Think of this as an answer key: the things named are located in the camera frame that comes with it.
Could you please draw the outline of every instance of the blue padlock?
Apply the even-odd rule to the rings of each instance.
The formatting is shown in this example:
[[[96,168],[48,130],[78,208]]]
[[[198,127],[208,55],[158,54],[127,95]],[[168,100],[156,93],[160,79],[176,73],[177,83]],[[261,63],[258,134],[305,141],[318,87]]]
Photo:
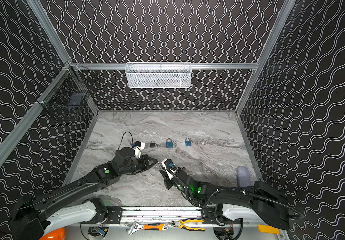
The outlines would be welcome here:
[[[186,138],[186,147],[191,147],[191,138]]]
[[[166,147],[174,147],[174,144],[173,144],[173,141],[171,141],[171,138],[167,138]]]

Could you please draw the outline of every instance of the gray marble tabletop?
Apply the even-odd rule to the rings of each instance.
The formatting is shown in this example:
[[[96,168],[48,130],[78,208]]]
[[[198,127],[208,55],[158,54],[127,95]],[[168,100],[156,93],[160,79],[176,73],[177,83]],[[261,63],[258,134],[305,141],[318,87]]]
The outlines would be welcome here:
[[[112,160],[122,134],[132,133],[134,141],[146,143],[142,154],[161,162],[170,158],[195,180],[223,186],[237,186],[237,167],[246,166],[256,180],[234,112],[100,112],[93,133],[73,174],[72,181],[94,166]],[[190,137],[192,146],[185,146]],[[174,147],[166,148],[171,138]],[[150,148],[150,141],[157,146]],[[121,147],[130,146],[126,134]],[[159,167],[133,176],[83,199],[100,197],[107,206],[190,206],[180,192],[167,190]]]

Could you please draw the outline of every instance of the robotic arm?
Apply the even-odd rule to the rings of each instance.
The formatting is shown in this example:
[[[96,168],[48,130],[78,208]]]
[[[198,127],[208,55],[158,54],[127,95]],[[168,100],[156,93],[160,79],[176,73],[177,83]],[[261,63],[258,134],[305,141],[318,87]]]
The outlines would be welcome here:
[[[261,181],[248,187],[222,187],[200,182],[187,175],[184,168],[175,166],[171,159],[161,162],[160,173],[165,187],[175,186],[192,205],[204,208],[207,204],[216,204],[220,211],[215,217],[223,223],[238,218],[229,211],[226,213],[223,204],[252,209],[268,225],[285,230],[289,229],[289,218],[304,217],[302,212],[288,205],[285,195]],[[289,215],[288,210],[299,215]]]
[[[16,240],[36,240],[41,238],[44,233],[48,233],[50,229],[54,228],[51,216],[64,206],[87,194],[118,182],[122,175],[135,175],[146,171],[154,166],[156,162],[156,159],[147,155],[136,158],[134,149],[124,147],[116,151],[112,161],[94,167],[84,177],[50,194],[36,197],[31,195],[20,197],[11,211],[9,221],[13,238]],[[100,199],[93,199],[77,207],[84,213],[82,221],[98,223],[105,219],[106,208]],[[80,221],[80,219],[73,219],[71,223],[63,221],[63,225],[57,225],[57,228]]]

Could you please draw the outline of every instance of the white mesh basket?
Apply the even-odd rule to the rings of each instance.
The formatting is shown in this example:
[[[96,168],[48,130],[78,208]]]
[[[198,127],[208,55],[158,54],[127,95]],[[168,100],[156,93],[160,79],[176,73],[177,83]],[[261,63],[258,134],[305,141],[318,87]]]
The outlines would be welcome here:
[[[130,88],[189,88],[191,63],[126,63]]]

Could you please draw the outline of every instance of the black wire basket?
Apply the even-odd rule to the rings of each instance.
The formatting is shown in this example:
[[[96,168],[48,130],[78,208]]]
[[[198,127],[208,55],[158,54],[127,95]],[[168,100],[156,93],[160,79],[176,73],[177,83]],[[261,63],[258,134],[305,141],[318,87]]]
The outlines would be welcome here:
[[[72,66],[40,104],[55,120],[76,120],[81,108],[86,106],[97,78],[98,74],[93,70]]]

